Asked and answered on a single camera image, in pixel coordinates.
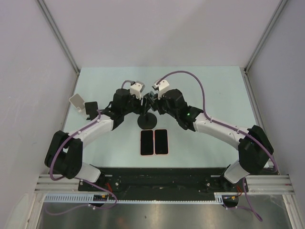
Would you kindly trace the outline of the white phone stand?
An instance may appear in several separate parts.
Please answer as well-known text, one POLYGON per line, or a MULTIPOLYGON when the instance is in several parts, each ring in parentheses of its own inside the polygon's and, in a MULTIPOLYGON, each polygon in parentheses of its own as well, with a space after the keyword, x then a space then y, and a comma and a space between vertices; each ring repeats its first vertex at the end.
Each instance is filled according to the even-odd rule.
POLYGON ((85 101, 79 94, 74 94, 70 97, 69 102, 78 111, 78 113, 82 113, 85 110, 85 101))

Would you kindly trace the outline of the black round-base phone stand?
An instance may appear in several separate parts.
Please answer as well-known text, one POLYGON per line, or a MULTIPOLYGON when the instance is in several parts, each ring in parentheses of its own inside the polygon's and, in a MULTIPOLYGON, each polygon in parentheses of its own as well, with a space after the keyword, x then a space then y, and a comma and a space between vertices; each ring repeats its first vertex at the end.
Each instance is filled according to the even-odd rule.
POLYGON ((137 119, 137 124, 142 130, 154 129, 157 125, 157 117, 152 113, 140 115, 137 119))

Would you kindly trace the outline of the black square-base phone stand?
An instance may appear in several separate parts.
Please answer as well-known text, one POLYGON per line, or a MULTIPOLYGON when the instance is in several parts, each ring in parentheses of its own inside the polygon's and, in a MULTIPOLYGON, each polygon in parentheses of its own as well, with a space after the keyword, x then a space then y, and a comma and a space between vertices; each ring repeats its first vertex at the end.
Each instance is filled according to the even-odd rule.
POLYGON ((86 102, 84 105, 85 105, 85 112, 87 115, 86 120, 92 121, 93 119, 95 119, 100 115, 100 110, 98 108, 98 103, 96 101, 86 102))

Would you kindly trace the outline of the grey case phone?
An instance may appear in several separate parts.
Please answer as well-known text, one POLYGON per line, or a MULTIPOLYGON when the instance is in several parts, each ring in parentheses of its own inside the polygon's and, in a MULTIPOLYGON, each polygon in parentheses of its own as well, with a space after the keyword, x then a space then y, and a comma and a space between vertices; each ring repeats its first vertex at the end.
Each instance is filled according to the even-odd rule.
POLYGON ((152 101, 155 101, 155 100, 158 99, 158 94, 155 94, 153 91, 150 91, 150 92, 148 93, 148 95, 149 95, 149 98, 150 98, 152 101))

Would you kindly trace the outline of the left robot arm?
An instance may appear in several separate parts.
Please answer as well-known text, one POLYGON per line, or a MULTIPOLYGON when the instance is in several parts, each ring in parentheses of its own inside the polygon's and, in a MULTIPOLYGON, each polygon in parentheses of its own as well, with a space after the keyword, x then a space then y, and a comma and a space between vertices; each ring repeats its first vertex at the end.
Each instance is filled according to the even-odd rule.
POLYGON ((83 150, 101 135, 116 129, 126 115, 147 113, 150 109, 148 99, 149 94, 138 98, 131 89, 118 89, 107 107, 97 109, 95 118, 86 126, 70 133, 57 131, 44 161, 50 169, 51 180, 78 178, 88 181, 96 191, 103 189, 105 178, 98 168, 83 162, 83 150))

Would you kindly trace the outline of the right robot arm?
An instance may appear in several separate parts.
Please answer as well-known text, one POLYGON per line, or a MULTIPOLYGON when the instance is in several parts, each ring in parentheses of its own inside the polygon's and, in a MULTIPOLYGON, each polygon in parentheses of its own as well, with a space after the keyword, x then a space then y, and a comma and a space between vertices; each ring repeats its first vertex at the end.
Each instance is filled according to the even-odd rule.
POLYGON ((148 100, 152 110, 170 115, 182 129, 208 134, 238 151, 238 160, 227 167, 220 179, 224 191, 232 191, 243 177, 260 174, 274 152, 261 127, 231 126, 208 117, 202 109, 188 105, 178 89, 169 90, 162 96, 149 93, 148 100))

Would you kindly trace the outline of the pink case phone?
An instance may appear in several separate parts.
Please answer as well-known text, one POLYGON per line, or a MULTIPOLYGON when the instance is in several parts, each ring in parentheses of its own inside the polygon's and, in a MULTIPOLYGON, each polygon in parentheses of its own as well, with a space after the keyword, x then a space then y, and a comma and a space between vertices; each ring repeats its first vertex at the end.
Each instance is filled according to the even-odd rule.
POLYGON ((153 130, 142 130, 140 133, 140 155, 151 156, 154 154, 153 130))
POLYGON ((156 155, 167 155, 169 153, 168 132, 166 129, 154 131, 154 148, 156 155))

